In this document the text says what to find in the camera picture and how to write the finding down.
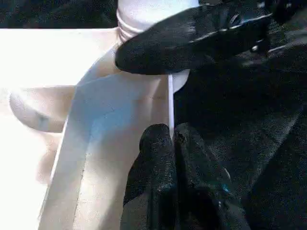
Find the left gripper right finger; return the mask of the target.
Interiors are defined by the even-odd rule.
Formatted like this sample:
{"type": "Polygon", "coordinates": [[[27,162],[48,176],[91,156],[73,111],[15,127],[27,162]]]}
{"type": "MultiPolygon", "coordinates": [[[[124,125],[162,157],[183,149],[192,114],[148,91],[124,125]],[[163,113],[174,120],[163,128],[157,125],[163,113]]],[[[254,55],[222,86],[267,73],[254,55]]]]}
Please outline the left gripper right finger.
{"type": "Polygon", "coordinates": [[[176,127],[176,160],[179,210],[186,229],[250,229],[227,170],[188,123],[176,127]]]}

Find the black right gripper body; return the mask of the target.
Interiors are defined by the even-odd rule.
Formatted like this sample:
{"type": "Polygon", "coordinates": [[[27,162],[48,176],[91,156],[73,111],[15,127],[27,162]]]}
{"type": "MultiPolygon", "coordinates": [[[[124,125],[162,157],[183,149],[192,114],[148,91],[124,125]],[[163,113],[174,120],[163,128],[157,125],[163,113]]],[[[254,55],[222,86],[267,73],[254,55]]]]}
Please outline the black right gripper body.
{"type": "Polygon", "coordinates": [[[305,0],[266,0],[269,14],[263,27],[263,53],[278,49],[307,49],[307,2],[305,0]]]}

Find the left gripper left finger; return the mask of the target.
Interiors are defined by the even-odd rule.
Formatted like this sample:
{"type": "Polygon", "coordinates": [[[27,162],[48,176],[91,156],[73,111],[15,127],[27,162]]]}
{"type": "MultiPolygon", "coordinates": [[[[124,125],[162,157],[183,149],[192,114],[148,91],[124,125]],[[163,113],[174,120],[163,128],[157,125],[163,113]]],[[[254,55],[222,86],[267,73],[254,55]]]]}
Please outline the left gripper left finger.
{"type": "Polygon", "coordinates": [[[175,151],[165,124],[146,128],[123,199],[125,230],[177,229],[175,151]]]}

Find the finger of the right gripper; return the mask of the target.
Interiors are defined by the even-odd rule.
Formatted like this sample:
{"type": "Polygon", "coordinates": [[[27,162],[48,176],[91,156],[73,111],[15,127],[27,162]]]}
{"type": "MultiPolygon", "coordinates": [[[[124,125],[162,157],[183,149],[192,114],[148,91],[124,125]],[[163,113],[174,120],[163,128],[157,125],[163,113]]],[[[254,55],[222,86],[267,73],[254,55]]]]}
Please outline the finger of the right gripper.
{"type": "Polygon", "coordinates": [[[226,60],[263,41],[271,17],[260,0],[189,8],[123,43],[115,64],[129,73],[162,75],[226,60]]]}

